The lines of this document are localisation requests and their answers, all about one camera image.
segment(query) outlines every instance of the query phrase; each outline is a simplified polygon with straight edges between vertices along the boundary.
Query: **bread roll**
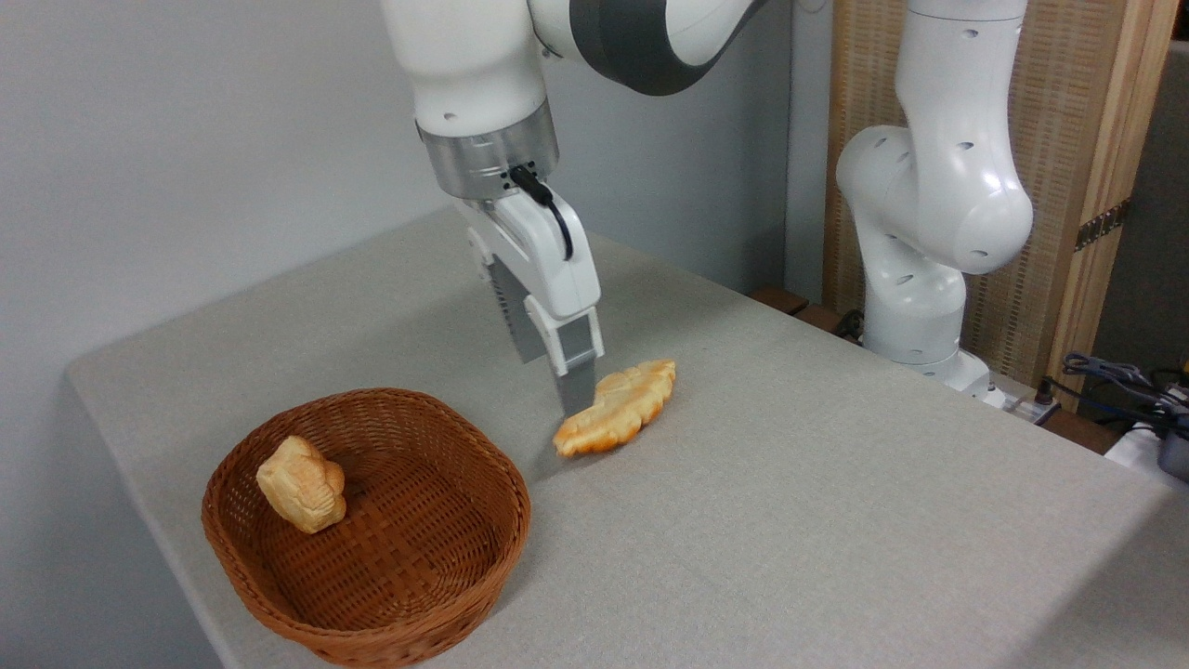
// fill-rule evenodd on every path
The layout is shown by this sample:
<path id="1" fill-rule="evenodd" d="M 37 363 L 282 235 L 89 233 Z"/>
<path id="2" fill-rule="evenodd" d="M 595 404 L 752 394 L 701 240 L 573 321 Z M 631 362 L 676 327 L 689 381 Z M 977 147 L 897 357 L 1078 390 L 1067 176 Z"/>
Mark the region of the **bread roll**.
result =
<path id="1" fill-rule="evenodd" d="M 571 416 L 553 437 L 558 455 L 609 452 L 630 442 L 673 396 L 677 364 L 654 360 L 616 372 L 594 387 L 594 405 Z"/>
<path id="2" fill-rule="evenodd" d="M 256 471 L 256 482 L 273 511 L 307 535 L 334 525 L 347 513 L 342 468 L 301 437 L 282 442 Z"/>

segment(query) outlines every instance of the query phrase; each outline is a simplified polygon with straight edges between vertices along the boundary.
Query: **brown woven basket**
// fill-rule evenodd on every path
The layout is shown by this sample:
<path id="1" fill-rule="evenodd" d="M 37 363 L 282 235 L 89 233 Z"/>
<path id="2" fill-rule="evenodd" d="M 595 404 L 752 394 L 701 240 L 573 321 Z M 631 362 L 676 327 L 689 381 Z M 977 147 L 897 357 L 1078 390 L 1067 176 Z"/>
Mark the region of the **brown woven basket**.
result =
<path id="1" fill-rule="evenodd" d="M 309 536 L 283 520 L 256 471 L 288 436 L 346 474 L 347 516 Z M 215 471 L 202 528 L 247 610 L 348 667 L 404 667 L 461 642 L 524 547 L 524 480 L 439 400 L 372 389 L 291 409 Z"/>

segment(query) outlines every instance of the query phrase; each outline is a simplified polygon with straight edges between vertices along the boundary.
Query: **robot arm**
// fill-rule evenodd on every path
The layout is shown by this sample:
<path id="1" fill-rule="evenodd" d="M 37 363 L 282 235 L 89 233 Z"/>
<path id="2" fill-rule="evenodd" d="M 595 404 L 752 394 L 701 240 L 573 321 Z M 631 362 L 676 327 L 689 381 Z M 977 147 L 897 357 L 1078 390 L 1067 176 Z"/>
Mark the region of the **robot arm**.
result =
<path id="1" fill-rule="evenodd" d="M 697 82 L 763 0 L 382 2 L 438 183 L 458 198 L 512 342 L 524 362 L 547 354 L 565 414 L 581 411 L 603 355 L 600 291 L 581 221 L 545 183 L 559 152 L 542 42 L 665 95 Z"/>
<path id="2" fill-rule="evenodd" d="M 1007 95 L 1026 0 L 910 0 L 897 96 L 908 127 L 856 134 L 838 158 L 867 278 L 863 346 L 984 399 L 958 349 L 962 272 L 1015 257 L 1032 203 L 1012 160 Z"/>
<path id="3" fill-rule="evenodd" d="M 637 93 L 703 77 L 766 0 L 528 0 L 537 37 Z"/>

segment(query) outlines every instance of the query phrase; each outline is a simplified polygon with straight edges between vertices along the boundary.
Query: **hinge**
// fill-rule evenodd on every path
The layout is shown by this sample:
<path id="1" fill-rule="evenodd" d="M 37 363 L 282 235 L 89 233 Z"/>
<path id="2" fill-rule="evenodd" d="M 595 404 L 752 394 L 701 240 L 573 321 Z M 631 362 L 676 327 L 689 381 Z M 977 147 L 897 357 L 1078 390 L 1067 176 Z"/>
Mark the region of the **hinge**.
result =
<path id="1" fill-rule="evenodd" d="M 1101 213 L 1094 216 L 1094 219 L 1083 222 L 1082 226 L 1077 228 L 1077 245 L 1074 250 L 1081 251 L 1096 241 L 1099 236 L 1102 236 L 1115 227 L 1122 225 L 1122 221 L 1127 217 L 1127 210 L 1130 208 L 1131 197 L 1127 197 L 1122 202 L 1111 207 L 1111 209 L 1106 213 Z"/>

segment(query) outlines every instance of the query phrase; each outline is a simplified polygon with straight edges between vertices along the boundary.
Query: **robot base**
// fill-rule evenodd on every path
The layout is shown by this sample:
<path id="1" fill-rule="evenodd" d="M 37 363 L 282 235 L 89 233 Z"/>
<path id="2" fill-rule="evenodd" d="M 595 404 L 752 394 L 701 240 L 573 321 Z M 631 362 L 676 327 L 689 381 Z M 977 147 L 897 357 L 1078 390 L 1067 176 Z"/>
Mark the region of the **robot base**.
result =
<path id="1" fill-rule="evenodd" d="M 995 409 L 1004 409 L 1006 404 L 1007 397 L 990 383 L 987 364 L 961 349 L 940 362 L 905 367 Z"/>

